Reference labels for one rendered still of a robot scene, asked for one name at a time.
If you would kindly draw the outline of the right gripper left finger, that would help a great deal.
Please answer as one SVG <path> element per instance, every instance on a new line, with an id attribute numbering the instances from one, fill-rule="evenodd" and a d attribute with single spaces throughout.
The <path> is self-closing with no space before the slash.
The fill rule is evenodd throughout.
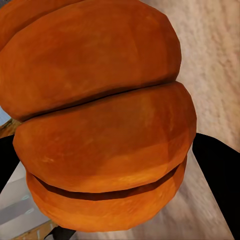
<path id="1" fill-rule="evenodd" d="M 14 136 L 0 138 L 0 193 L 20 162 L 13 146 Z"/>

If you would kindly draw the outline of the pumpkin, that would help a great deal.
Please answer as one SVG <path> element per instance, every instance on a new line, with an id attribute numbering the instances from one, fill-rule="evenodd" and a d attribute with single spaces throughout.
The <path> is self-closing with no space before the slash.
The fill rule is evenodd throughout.
<path id="1" fill-rule="evenodd" d="M 0 106 L 26 183 L 62 228 L 126 231 L 183 182 L 197 134 L 168 17 L 139 0 L 11 0 Z"/>

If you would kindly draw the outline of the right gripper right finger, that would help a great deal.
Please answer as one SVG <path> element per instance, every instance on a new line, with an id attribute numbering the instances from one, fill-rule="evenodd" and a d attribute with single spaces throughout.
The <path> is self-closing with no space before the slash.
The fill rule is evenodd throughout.
<path id="1" fill-rule="evenodd" d="M 234 240 L 240 240 L 240 153 L 213 136 L 197 133 L 192 152 Z"/>

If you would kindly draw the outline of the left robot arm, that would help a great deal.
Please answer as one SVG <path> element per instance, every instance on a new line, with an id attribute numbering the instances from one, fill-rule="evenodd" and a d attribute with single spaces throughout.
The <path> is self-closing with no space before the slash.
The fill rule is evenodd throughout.
<path id="1" fill-rule="evenodd" d="M 72 235 L 76 233 L 76 230 L 63 228 L 60 225 L 55 227 L 44 240 L 70 240 Z"/>

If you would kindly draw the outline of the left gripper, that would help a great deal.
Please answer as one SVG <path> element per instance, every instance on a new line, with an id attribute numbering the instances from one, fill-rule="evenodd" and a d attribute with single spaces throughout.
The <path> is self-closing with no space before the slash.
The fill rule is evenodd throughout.
<path id="1" fill-rule="evenodd" d="M 62 230 L 63 234 L 65 234 L 67 236 L 72 236 L 76 233 L 76 230 L 69 229 L 69 228 L 60 227 L 60 230 Z"/>

